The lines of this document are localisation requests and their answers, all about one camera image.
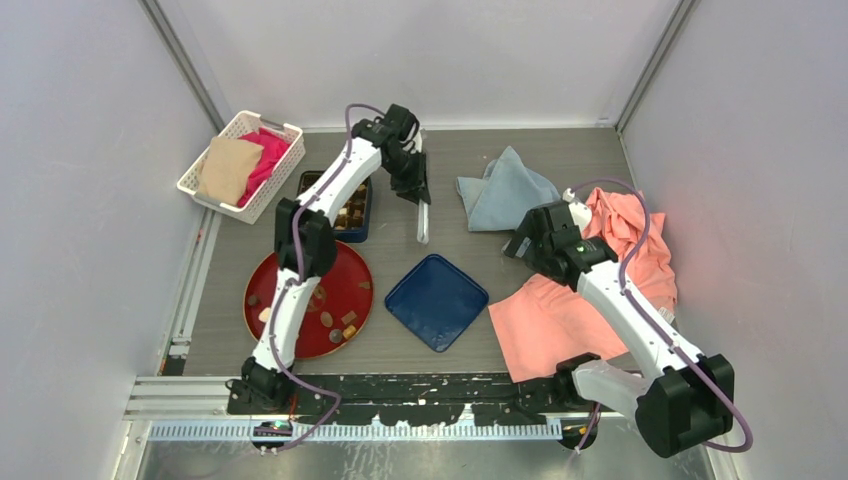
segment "gray table surface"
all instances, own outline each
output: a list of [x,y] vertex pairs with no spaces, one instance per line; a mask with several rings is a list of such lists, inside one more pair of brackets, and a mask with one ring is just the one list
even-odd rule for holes
[[[325,169],[344,142],[341,133],[307,134],[306,156],[280,189],[294,198],[300,174]],[[490,303],[509,297],[530,277],[520,262],[503,257],[508,232],[470,233],[456,177],[480,177],[486,165],[511,145],[525,165],[558,188],[601,176],[630,180],[612,129],[484,130],[427,132],[432,195],[430,243],[415,240],[417,207],[389,188],[389,176],[372,175],[374,203],[368,241],[352,245],[374,279],[374,306],[362,331],[346,346],[321,358],[300,361],[301,373],[503,372],[503,356],[488,310],[444,353],[435,353],[400,324],[383,299],[424,256],[438,253],[489,293]],[[255,340],[243,320],[245,286],[272,250],[271,203],[255,225],[224,217],[203,290],[185,375],[236,374]]]

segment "round red tray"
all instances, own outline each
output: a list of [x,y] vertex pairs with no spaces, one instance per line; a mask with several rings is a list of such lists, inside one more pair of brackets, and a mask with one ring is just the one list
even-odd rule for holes
[[[298,359],[320,357],[332,353],[346,345],[362,330],[371,305],[374,302],[374,284],[368,265],[358,253],[347,244],[336,241],[338,257],[333,268],[321,277],[321,282],[312,292],[309,306],[303,316],[300,335],[295,344],[295,357]],[[274,289],[277,285],[277,254],[268,255],[256,267],[247,289],[244,292],[244,320],[253,338],[259,339],[265,324],[259,320],[259,314],[271,307]],[[255,295],[258,304],[248,305],[248,299]],[[332,318],[332,326],[325,327],[321,316]],[[353,318],[348,323],[343,319]],[[344,331],[349,326],[356,328],[350,338],[342,338],[341,343],[330,341],[330,332],[334,329]]]

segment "orange towel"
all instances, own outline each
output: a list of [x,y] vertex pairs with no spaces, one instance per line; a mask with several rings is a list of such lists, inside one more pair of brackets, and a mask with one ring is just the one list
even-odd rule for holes
[[[601,236],[623,260],[645,229],[639,200],[596,188],[586,205],[592,210],[592,222],[583,237]],[[673,312],[677,287],[669,266],[671,253],[661,236],[664,221],[664,213],[651,215],[648,240],[631,260],[627,274],[655,308]],[[489,313],[514,382],[552,375],[557,363],[586,352],[604,359],[627,352],[593,306],[542,275],[534,275],[511,297],[490,305]]]

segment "square blue tray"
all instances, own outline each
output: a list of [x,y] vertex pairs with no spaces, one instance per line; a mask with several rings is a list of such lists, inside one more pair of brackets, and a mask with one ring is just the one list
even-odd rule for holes
[[424,257],[386,295],[386,309],[441,353],[489,304],[489,294],[444,257]]

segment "metal floor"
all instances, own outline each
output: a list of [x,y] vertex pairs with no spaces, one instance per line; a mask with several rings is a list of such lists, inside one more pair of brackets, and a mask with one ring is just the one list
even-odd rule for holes
[[[344,134],[305,136],[306,156],[278,193],[294,198],[306,170],[325,169],[343,146]],[[374,307],[362,332],[325,357],[300,361],[302,373],[503,372],[501,350],[484,311],[446,352],[435,353],[384,307],[392,287],[424,256],[438,253],[485,288],[490,303],[510,296],[530,277],[520,262],[501,254],[509,235],[469,233],[456,177],[480,177],[486,165],[511,145],[524,164],[560,190],[602,176],[630,180],[613,129],[485,130],[428,132],[430,243],[415,240],[417,207],[389,188],[389,176],[372,176],[374,204],[368,241],[352,245],[374,278]],[[255,225],[224,217],[192,334],[185,375],[237,374],[255,341],[241,310],[254,268],[272,249],[273,205]]]
[[546,441],[305,443],[260,457],[246,442],[151,442],[140,480],[297,478],[344,480],[653,479],[714,480],[706,449],[657,457],[623,418],[602,417],[598,439],[569,463]]

